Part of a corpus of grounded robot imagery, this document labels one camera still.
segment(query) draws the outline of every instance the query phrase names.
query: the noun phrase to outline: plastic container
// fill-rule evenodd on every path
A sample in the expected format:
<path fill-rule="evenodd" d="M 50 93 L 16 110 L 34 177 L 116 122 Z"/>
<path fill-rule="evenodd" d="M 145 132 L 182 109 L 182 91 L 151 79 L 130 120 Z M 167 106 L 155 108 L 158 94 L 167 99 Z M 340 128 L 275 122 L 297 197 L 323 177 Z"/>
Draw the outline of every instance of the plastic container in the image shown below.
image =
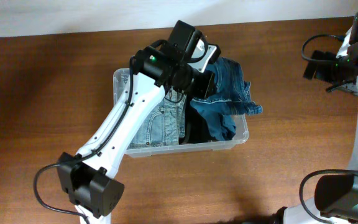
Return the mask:
<path fill-rule="evenodd" d="M 122 74 L 129 75 L 128 68 L 122 68 L 114 72 L 113 85 L 114 85 L 114 104 L 122 93 L 123 86 L 120 85 L 122 82 Z M 181 144 L 177 146 L 160 146 L 160 147 L 145 147 L 142 149 L 128 149 L 127 155 L 131 157 L 145 157 L 155 154 L 166 154 L 174 152 L 193 152 L 201 150 L 223 150 L 231 149 L 237 144 L 242 144 L 248 140 L 248 127 L 246 117 L 244 115 L 233 115 L 233 120 L 236 123 L 236 135 L 230 141 L 215 141 L 206 142 L 199 144 Z"/>

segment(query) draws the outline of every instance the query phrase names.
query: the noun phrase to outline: brown wooden surface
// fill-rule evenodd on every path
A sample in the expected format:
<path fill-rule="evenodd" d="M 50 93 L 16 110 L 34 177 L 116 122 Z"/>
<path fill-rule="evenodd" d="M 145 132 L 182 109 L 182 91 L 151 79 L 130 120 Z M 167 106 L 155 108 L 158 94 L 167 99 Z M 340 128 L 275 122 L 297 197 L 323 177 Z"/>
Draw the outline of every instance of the brown wooden surface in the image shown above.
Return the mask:
<path fill-rule="evenodd" d="M 206 26 L 222 56 L 241 63 L 252 99 L 264 113 L 247 116 L 249 140 L 228 151 L 125 156 L 116 179 L 126 191 L 114 223 L 214 223 L 270 215 L 299 203 L 301 179 L 345 168 L 356 130 L 357 98 L 325 93 L 302 78 L 302 43 L 343 34 L 352 20 L 318 19 Z M 112 108 L 112 74 L 170 29 L 0 39 L 0 223 L 78 223 L 42 208 L 32 179 L 63 152 L 74 154 Z M 335 52 L 339 42 L 309 48 Z M 316 180 L 306 188 L 313 193 Z M 73 209 L 55 171 L 40 180 L 47 203 Z"/>

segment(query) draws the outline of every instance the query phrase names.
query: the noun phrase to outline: clothing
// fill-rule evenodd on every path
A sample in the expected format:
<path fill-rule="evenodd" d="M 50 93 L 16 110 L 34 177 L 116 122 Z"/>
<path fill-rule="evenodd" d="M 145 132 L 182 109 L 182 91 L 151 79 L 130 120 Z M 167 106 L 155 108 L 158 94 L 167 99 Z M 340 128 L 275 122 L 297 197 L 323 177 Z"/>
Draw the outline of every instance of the clothing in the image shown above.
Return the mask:
<path fill-rule="evenodd" d="M 193 98 L 190 106 L 206 120 L 212 137 L 218 141 L 231 140 L 236 135 L 231 115 L 260 114 L 262 106 L 251 100 L 250 83 L 243 80 L 241 65 L 237 62 L 218 58 L 206 69 L 215 73 L 216 94 L 205 100 Z"/>
<path fill-rule="evenodd" d="M 117 86 L 117 92 L 122 92 L 128 78 L 129 75 L 126 73 L 121 75 L 123 82 L 120 82 L 120 86 Z M 164 100 L 147 115 L 128 149 L 179 144 L 179 137 L 185 135 L 185 123 L 181 123 L 182 117 L 185 116 L 183 109 L 185 101 L 186 96 L 181 97 L 181 93 L 172 89 L 169 90 Z"/>

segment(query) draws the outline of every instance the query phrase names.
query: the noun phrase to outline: denim fabric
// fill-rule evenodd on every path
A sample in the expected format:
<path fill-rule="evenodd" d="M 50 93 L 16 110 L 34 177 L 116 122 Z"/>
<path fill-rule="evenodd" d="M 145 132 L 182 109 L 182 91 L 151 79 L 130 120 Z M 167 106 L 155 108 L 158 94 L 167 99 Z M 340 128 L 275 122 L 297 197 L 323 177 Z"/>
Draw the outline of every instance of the denim fabric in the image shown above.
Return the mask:
<path fill-rule="evenodd" d="M 218 141 L 231 140 L 236 134 L 233 114 L 260 114 L 262 106 L 251 100 L 250 83 L 243 80 L 240 64 L 219 58 L 207 70 L 215 73 L 215 95 L 202 100 L 194 98 L 190 105 L 207 121 L 209 133 Z"/>
<path fill-rule="evenodd" d="M 121 75 L 123 82 L 120 83 L 120 88 L 125 87 L 128 78 L 128 74 Z M 180 95 L 180 93 L 170 90 L 165 97 L 172 101 L 178 101 Z M 180 119 L 185 114 L 183 110 L 185 100 L 185 96 L 179 103 L 173 103 L 166 99 L 162 100 L 146 117 L 128 149 L 177 145 L 181 131 Z"/>

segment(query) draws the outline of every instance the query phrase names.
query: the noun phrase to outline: white backdrop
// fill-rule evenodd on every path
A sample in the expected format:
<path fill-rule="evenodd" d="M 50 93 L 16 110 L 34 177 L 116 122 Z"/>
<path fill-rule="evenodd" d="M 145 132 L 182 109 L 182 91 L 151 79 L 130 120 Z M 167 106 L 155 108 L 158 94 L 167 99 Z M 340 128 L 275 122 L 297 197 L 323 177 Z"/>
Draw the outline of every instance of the white backdrop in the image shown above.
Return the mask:
<path fill-rule="evenodd" d="M 0 0 L 0 37 L 353 16 L 358 0 Z"/>

